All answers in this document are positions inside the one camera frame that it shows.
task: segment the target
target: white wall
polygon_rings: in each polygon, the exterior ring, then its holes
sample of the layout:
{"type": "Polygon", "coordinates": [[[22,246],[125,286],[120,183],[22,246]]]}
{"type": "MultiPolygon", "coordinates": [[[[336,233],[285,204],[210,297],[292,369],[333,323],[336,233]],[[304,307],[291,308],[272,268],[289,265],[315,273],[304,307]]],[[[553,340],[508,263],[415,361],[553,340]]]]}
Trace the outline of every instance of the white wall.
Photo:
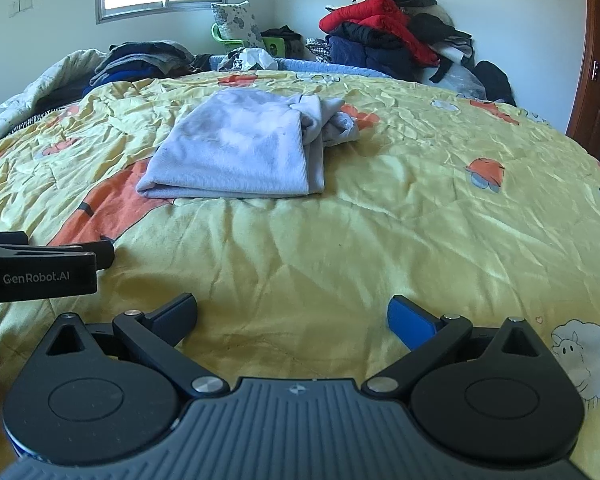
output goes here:
{"type": "MultiPolygon", "coordinates": [[[[351,0],[276,0],[276,22],[305,37],[323,37],[325,5],[351,0]]],[[[564,132],[584,49],[586,0],[438,0],[456,27],[474,35],[477,59],[509,76],[518,105],[564,132]]]]}
{"type": "MultiPolygon", "coordinates": [[[[194,54],[222,52],[211,39],[210,10],[167,12],[96,25],[95,0],[33,0],[33,9],[9,18],[12,1],[0,0],[0,103],[74,50],[107,52],[109,45],[123,41],[169,39],[194,54]]],[[[249,1],[260,27],[272,27],[274,0],[249,1]]]]}

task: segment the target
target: crosshair logo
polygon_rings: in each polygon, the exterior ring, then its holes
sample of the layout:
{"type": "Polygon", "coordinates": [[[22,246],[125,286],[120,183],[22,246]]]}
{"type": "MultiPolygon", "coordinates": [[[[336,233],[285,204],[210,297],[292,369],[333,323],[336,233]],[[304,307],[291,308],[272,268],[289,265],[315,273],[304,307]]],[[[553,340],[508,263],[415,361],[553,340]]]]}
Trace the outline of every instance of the crosshair logo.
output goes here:
{"type": "Polygon", "coordinates": [[[295,396],[299,396],[305,394],[307,392],[307,389],[304,386],[302,386],[302,384],[294,384],[291,388],[289,388],[289,391],[295,396]]]}

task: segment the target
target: yellow bedspread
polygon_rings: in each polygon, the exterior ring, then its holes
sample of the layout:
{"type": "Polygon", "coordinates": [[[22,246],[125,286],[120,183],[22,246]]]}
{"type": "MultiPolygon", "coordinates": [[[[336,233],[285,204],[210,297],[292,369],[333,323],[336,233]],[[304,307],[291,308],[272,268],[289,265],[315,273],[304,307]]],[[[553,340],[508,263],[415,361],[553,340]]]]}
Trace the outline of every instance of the yellow bedspread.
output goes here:
{"type": "MultiPolygon", "coordinates": [[[[358,76],[109,84],[0,141],[3,230],[112,238],[116,261],[93,296],[0,305],[0,402],[61,312],[104,322],[181,292],[200,306],[182,349],[227,380],[360,382],[406,352],[385,321],[403,294],[477,326],[528,319],[587,403],[573,458],[600,480],[600,166],[522,110],[358,76]],[[342,97],[362,140],[326,150],[321,196],[139,198],[147,158],[224,86],[342,97]]],[[[13,460],[0,426],[0,471],[13,460]]]]}

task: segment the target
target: white floral cushion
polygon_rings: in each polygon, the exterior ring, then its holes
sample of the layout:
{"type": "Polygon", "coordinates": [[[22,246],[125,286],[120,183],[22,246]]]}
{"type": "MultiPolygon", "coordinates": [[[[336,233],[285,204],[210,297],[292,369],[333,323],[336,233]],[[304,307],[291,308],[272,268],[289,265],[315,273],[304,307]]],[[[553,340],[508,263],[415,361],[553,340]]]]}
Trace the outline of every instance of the white floral cushion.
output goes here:
{"type": "Polygon", "coordinates": [[[211,4],[211,9],[224,40],[241,40],[245,47],[266,49],[249,2],[211,4]]]}

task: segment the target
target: blue mattress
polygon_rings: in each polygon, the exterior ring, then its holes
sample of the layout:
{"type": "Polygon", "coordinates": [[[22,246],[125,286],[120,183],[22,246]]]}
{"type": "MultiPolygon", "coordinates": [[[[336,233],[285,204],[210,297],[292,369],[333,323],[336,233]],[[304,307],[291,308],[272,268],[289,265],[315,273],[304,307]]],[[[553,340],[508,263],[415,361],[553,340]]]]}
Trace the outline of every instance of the blue mattress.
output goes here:
{"type": "MultiPolygon", "coordinates": [[[[220,62],[224,56],[211,56],[209,63],[211,70],[218,70],[220,62]]],[[[305,61],[302,59],[286,59],[281,57],[274,58],[278,62],[279,70],[288,70],[289,72],[309,72],[320,74],[344,74],[361,75],[365,77],[383,77],[391,79],[387,74],[369,70],[368,68],[357,68],[355,66],[336,65],[331,63],[318,63],[317,61],[305,61]]]]}

